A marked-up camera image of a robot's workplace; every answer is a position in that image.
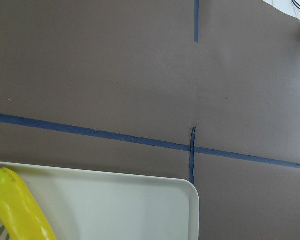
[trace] tray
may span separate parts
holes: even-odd
[[[186,180],[0,162],[28,185],[59,240],[198,240]]]

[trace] plastic tray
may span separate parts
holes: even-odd
[[[59,240],[198,240],[186,180],[0,162],[17,172]]]

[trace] blue tape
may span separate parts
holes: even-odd
[[[194,0],[194,41],[199,43],[199,5],[200,0]]]
[[[191,133],[191,142],[190,142],[190,164],[189,164],[189,182],[193,185],[195,184],[195,140],[196,140],[196,129],[195,126],[192,129]]]
[[[65,124],[54,123],[49,121],[41,121],[41,120],[35,120],[31,118],[25,118],[25,117],[13,116],[13,115],[0,114],[0,123],[14,124],[14,125],[26,126],[31,128],[70,133],[70,134],[85,135],[85,136],[90,136],[95,138],[112,139],[112,140],[118,140],[123,142],[143,144],[143,145],[149,145],[149,146],[160,147],[160,148],[168,148],[168,149],[180,150],[186,152],[191,151],[191,146],[189,145],[177,144],[173,142],[160,141],[160,140],[143,138],[143,137],[129,136],[129,135],[118,134],[109,131],[99,131],[91,128],[65,125]],[[300,169],[300,164],[298,163],[239,154],[239,153],[228,152],[228,151],[214,150],[214,149],[203,148],[203,147],[194,147],[194,153]]]

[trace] toy banana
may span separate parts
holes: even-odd
[[[25,182],[5,167],[0,167],[0,220],[11,240],[56,240]]]

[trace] wire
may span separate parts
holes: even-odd
[[[291,0],[292,1],[292,3],[293,3],[293,5],[297,8],[297,9],[299,9],[300,10],[300,4],[299,3],[297,3],[297,1],[296,0]]]

